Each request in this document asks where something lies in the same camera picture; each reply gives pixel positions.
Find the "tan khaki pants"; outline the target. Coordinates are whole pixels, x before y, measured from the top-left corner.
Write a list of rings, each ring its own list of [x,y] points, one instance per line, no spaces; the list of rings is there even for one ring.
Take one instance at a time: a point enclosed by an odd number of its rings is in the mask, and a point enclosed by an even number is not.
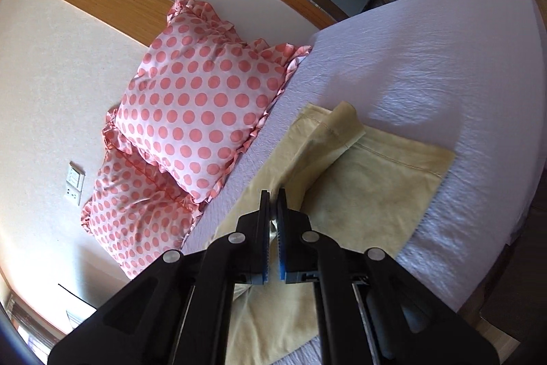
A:
[[[262,164],[215,237],[259,208],[263,190],[285,188],[288,205],[314,230],[363,252],[378,246],[397,255],[410,240],[442,183],[452,151],[363,125],[355,108],[307,104]],[[309,284],[272,277],[237,285],[227,344],[229,364],[271,364],[318,333]]]

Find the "pink polka dot pillow left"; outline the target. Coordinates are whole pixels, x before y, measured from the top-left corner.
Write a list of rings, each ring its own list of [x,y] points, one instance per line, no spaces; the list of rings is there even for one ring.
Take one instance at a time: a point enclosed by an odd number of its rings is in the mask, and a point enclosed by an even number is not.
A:
[[[81,224],[134,279],[164,252],[181,249],[202,213],[169,173],[111,147],[82,207]]]

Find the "pink polka dot pillow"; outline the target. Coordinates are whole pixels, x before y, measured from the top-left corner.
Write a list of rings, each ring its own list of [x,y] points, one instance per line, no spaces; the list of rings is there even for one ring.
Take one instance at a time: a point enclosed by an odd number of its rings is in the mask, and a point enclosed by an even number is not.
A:
[[[169,173],[111,147],[82,207],[81,224],[134,279],[164,252],[181,249],[202,213]]]
[[[310,50],[245,42],[210,3],[175,0],[105,140],[171,175],[191,203],[210,202]]]

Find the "pink polka dot pillow right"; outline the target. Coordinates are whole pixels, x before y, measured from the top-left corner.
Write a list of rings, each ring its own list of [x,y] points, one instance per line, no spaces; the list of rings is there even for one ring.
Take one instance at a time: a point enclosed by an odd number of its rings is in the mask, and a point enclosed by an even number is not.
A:
[[[245,42],[210,3],[175,0],[105,140],[171,175],[191,203],[210,202],[310,50]]]

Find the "lavender bed sheet mattress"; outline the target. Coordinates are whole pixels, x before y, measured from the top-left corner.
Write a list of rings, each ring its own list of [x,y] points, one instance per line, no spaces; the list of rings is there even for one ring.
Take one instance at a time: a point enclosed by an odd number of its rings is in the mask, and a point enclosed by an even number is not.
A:
[[[310,55],[183,250],[202,249],[307,104],[455,160],[398,260],[452,309],[493,266],[546,160],[546,32],[535,0],[399,0],[310,37]]]

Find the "white wall socket plate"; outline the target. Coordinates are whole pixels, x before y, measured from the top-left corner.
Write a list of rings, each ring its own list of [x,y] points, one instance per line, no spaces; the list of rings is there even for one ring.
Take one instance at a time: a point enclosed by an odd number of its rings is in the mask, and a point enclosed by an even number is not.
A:
[[[69,200],[70,204],[79,206],[82,199],[82,188],[78,182],[66,180],[65,197]]]

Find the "white wall switch plate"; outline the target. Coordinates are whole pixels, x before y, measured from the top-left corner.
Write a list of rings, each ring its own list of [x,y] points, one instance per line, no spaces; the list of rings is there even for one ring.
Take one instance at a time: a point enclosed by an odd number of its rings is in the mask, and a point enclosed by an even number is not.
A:
[[[73,182],[78,182],[79,186],[82,188],[85,174],[82,169],[80,169],[73,162],[69,162],[68,172],[66,180],[71,180]]]

